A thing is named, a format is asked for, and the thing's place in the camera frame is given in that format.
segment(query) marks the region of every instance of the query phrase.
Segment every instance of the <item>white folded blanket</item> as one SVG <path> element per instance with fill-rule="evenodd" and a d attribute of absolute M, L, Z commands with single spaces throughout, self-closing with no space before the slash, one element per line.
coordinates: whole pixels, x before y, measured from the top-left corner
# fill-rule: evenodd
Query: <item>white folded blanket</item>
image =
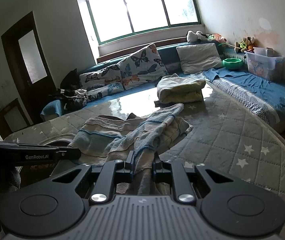
<path fill-rule="evenodd" d="M 179 77 L 176 73 L 164 76 L 157 85 L 157 96 L 162 104 L 203 101 L 201 89 L 205 80 Z"/>

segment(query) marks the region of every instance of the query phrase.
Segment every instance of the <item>butterfly pillow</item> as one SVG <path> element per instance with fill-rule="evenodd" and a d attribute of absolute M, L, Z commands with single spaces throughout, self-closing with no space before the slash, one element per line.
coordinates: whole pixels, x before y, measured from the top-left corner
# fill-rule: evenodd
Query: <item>butterfly pillow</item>
<path fill-rule="evenodd" d="M 94 88 L 92 90 L 88 90 L 88 102 L 90 101 L 96 101 L 100 98 L 103 98 L 105 96 L 109 96 L 115 93 L 119 93 L 121 91 L 124 91 L 124 87 L 122 86 L 121 82 L 113 82 L 106 86 L 101 86 L 98 88 Z"/>
<path fill-rule="evenodd" d="M 155 82 L 168 75 L 155 44 L 140 49 L 121 60 L 118 64 L 125 89 Z"/>
<path fill-rule="evenodd" d="M 79 78 L 84 89 L 94 90 L 111 83 L 121 82 L 121 72 L 119 66 L 115 64 L 98 71 L 81 74 Z"/>

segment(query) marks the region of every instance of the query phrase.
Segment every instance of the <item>white plush toy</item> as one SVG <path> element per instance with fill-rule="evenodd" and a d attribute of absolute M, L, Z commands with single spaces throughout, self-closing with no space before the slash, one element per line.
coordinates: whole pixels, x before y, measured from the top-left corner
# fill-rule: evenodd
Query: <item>white plush toy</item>
<path fill-rule="evenodd" d="M 201 31 L 194 33 L 193 31 L 188 31 L 187 33 L 187 42 L 197 42 L 198 40 L 207 41 L 207 37 L 203 35 Z"/>

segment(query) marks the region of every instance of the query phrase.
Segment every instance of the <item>stuffed animal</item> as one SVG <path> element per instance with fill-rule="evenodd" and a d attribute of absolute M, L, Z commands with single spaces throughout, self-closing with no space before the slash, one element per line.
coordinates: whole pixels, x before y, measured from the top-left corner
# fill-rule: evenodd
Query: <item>stuffed animal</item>
<path fill-rule="evenodd" d="M 255 47 L 255 38 L 254 37 L 244 37 L 242 42 L 239 44 L 237 41 L 235 42 L 235 52 L 245 52 L 250 51 L 253 52 L 253 48 Z"/>
<path fill-rule="evenodd" d="M 227 39 L 225 39 L 224 37 L 222 37 L 220 34 L 218 33 L 214 33 L 212 35 L 210 35 L 208 37 L 208 40 L 209 41 L 218 41 L 220 43 L 226 43 L 227 42 Z"/>
<path fill-rule="evenodd" d="M 193 31 L 188 31 L 187 33 L 187 42 L 197 42 L 198 40 L 207 41 L 207 35 L 203 34 L 201 31 L 194 33 Z"/>

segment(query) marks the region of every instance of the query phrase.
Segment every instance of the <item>plastic storage box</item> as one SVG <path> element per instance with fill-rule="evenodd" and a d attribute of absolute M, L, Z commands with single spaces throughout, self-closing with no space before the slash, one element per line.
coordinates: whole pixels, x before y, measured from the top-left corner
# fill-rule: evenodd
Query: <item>plastic storage box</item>
<path fill-rule="evenodd" d="M 262 56 L 268 56 L 273 57 L 274 56 L 274 50 L 273 49 L 265 49 L 265 48 L 253 48 L 255 51 L 255 54 L 262 55 Z"/>
<path fill-rule="evenodd" d="M 246 52 L 248 71 L 270 81 L 282 78 L 284 57 L 267 57 Z"/>
<path fill-rule="evenodd" d="M 262 56 L 268 56 L 267 49 L 257 48 L 257 47 L 254 47 L 253 49 L 255 50 L 255 54 L 262 55 Z"/>

